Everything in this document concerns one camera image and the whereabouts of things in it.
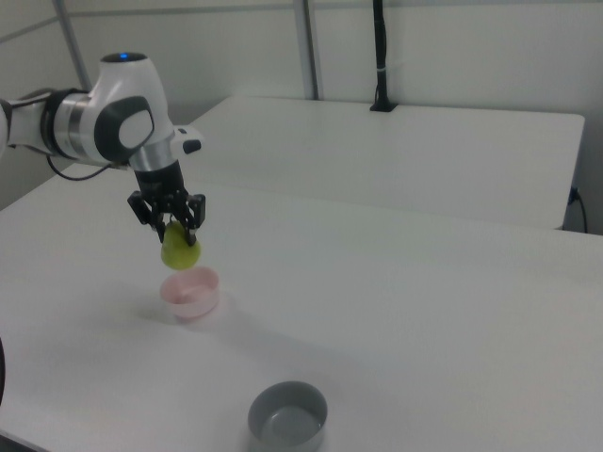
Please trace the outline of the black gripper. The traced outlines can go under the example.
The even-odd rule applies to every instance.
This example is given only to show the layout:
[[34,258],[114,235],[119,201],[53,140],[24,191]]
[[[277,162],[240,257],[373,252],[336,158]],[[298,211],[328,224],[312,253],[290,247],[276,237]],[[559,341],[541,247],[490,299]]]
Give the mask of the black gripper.
[[166,225],[164,214],[181,219],[185,240],[192,247],[197,243],[196,233],[204,224],[206,197],[203,194],[188,195],[178,161],[163,169],[135,170],[139,191],[127,199],[141,225],[156,232],[160,243],[164,242]]

